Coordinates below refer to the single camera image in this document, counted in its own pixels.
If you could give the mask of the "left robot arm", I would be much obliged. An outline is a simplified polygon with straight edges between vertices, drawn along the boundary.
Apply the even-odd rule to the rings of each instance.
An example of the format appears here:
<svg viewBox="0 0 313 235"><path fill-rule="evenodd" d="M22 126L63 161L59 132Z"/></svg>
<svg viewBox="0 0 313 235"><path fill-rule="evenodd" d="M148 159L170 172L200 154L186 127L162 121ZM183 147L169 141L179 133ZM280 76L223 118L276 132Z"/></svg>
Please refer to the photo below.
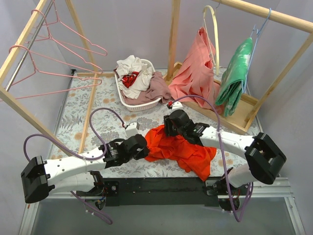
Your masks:
<svg viewBox="0 0 313 235"><path fill-rule="evenodd" d="M130 160L147 157L146 139L136 134L128 139L115 139L107 144L62 159L44 160L42 156L28 158L21 173L26 203L36 203L49 195L67 191L82 191L98 196L106 188L100 170L121 166Z"/></svg>

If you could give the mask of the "orange t shirt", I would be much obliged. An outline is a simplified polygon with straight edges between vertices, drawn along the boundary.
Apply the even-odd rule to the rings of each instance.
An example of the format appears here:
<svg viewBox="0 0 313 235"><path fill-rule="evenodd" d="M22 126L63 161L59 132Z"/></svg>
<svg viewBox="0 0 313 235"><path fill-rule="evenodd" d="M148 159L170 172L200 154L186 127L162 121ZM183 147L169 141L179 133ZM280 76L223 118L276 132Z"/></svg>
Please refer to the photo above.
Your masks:
<svg viewBox="0 0 313 235"><path fill-rule="evenodd" d="M194 172L202 181L210 176L216 148L191 144L182 136L167 136L164 125L149 130L145 139L149 149L149 154L145 157L147 161L169 159L176 161L185 172Z"/></svg>

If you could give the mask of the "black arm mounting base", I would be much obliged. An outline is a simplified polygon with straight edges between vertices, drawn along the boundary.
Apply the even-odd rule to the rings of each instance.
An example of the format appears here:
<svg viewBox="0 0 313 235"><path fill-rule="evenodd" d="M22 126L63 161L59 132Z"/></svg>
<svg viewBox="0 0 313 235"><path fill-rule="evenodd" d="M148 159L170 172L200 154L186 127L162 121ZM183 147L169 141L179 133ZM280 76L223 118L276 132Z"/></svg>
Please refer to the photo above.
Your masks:
<svg viewBox="0 0 313 235"><path fill-rule="evenodd" d="M217 179L210 177L204 182L198 177L109 178L87 192L77 191L76 194L88 199L105 200L104 204L108 207L203 205L231 211L226 192L214 191Z"/></svg>

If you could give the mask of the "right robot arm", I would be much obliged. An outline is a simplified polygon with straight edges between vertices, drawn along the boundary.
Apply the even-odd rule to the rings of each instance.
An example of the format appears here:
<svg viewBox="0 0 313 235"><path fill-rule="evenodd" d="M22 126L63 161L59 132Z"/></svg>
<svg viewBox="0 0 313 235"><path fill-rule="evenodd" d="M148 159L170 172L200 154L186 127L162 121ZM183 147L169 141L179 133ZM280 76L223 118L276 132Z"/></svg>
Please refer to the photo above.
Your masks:
<svg viewBox="0 0 313 235"><path fill-rule="evenodd" d="M247 161L245 165L228 171L228 178L221 182L222 191L234 194L239 187L259 181L272 185L287 158L271 137L260 132L256 136L242 136L218 131L205 123L194 123L181 109L164 116L167 136L181 136L188 143L225 150Z"/></svg>

